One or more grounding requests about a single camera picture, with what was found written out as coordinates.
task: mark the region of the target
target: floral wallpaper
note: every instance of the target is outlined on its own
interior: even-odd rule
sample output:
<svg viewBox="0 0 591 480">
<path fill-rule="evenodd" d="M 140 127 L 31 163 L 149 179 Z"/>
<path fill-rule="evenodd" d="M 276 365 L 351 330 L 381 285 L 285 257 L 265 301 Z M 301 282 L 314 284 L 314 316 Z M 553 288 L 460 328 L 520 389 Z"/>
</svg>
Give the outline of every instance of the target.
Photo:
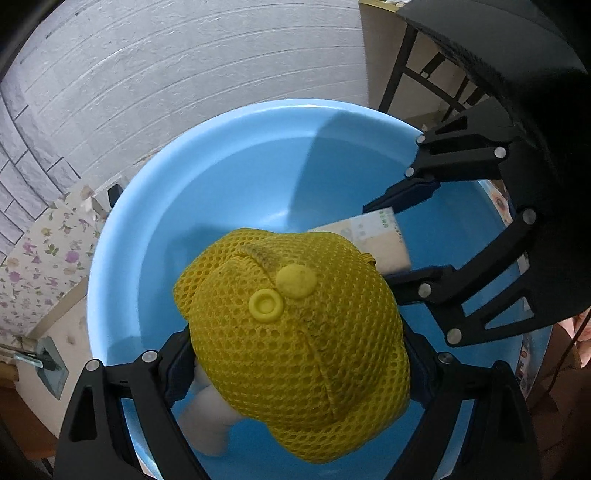
<svg viewBox="0 0 591 480">
<path fill-rule="evenodd" d="M 88 275 L 104 225 L 82 206 L 94 195 L 74 186 L 21 237 L 0 267 L 0 341 L 26 335 Z"/>
</svg>

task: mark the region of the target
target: black cable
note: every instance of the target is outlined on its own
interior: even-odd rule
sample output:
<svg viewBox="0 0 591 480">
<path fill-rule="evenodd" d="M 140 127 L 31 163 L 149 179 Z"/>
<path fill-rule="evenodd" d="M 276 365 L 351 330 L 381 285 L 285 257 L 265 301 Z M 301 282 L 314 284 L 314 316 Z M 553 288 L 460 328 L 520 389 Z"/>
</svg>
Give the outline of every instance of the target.
<svg viewBox="0 0 591 480">
<path fill-rule="evenodd" d="M 570 341 L 568 347 L 566 348 L 566 350 L 562 354 L 562 357 L 560 358 L 560 361 L 558 362 L 558 365 L 556 367 L 556 371 L 554 372 L 554 376 L 552 377 L 552 382 L 550 382 L 550 386 L 548 387 L 548 390 L 546 392 L 548 395 L 550 395 L 550 392 L 554 388 L 554 384 L 556 383 L 556 379 L 558 378 L 558 374 L 560 373 L 560 369 L 562 368 L 564 361 L 568 357 L 570 351 L 573 349 L 574 344 L 577 343 L 577 340 L 581 336 L 581 333 L 583 333 L 583 330 L 585 329 L 585 327 L 589 323 L 590 319 L 591 319 L 591 309 L 589 309 L 589 311 L 587 312 L 587 315 L 585 316 L 583 323 L 581 323 L 581 326 L 579 327 L 577 332 L 574 334 L 573 339 Z"/>
</svg>

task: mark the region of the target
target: yellow button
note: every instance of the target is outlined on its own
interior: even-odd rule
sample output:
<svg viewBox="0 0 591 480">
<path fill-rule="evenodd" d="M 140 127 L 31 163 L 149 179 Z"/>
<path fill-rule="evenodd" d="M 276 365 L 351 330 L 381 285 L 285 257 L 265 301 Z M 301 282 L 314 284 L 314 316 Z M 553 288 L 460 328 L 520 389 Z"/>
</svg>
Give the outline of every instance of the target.
<svg viewBox="0 0 591 480">
<path fill-rule="evenodd" d="M 274 322 L 283 313 L 283 299 L 275 290 L 263 288 L 252 294 L 248 310 L 257 322 Z"/>
<path fill-rule="evenodd" d="M 314 270 L 298 264 L 286 265 L 275 278 L 277 290 L 290 299 L 307 297 L 314 291 L 317 282 Z"/>
</svg>

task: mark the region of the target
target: white wall panel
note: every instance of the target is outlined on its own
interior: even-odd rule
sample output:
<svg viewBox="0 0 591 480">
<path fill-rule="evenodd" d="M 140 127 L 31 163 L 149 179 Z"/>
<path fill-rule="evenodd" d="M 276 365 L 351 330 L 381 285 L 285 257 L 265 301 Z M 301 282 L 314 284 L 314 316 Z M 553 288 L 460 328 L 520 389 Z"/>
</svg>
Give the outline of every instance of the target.
<svg viewBox="0 0 591 480">
<path fill-rule="evenodd" d="M 360 11 L 356 0 L 65 0 L 2 82 L 4 120 L 31 124 L 21 133 L 26 147 L 59 189 L 77 176 L 98 187 L 185 130 L 249 103 L 372 98 L 376 107 L 403 32 L 395 15 Z M 434 51 L 421 48 L 414 62 Z M 456 77 L 451 69 L 439 84 Z M 438 109 L 438 99 L 417 96 L 415 108 L 416 99 L 396 98 L 402 116 Z M 5 137 L 22 154 L 19 138 Z"/>
</svg>

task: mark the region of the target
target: screw head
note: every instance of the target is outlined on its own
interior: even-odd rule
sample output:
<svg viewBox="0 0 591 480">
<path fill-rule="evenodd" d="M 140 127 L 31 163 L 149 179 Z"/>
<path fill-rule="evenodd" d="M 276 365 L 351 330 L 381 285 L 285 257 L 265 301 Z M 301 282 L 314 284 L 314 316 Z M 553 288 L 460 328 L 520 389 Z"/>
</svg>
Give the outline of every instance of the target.
<svg viewBox="0 0 591 480">
<path fill-rule="evenodd" d="M 428 283 L 421 283 L 418 287 L 418 296 L 426 299 L 431 294 L 431 285 Z"/>
<path fill-rule="evenodd" d="M 522 218 L 527 225 L 533 225 L 537 219 L 537 215 L 534 209 L 528 208 L 523 211 Z"/>
<path fill-rule="evenodd" d="M 457 345 L 462 341 L 462 331 L 459 328 L 452 328 L 446 335 L 447 343 Z"/>
<path fill-rule="evenodd" d="M 449 365 L 454 361 L 454 356 L 450 352 L 440 352 L 437 354 L 437 360 L 444 365 Z"/>
<path fill-rule="evenodd" d="M 507 156 L 507 150 L 505 147 L 496 147 L 495 148 L 495 157 L 496 158 L 505 158 Z"/>
<path fill-rule="evenodd" d="M 89 372 L 93 372 L 95 371 L 97 368 L 100 367 L 100 362 L 98 360 L 90 360 L 87 364 L 86 364 L 86 369 Z"/>
<path fill-rule="evenodd" d="M 144 362 L 146 362 L 147 364 L 152 363 L 157 358 L 158 358 L 158 352 L 155 352 L 154 350 L 148 350 L 147 352 L 144 352 L 142 354 L 142 360 Z"/>
</svg>

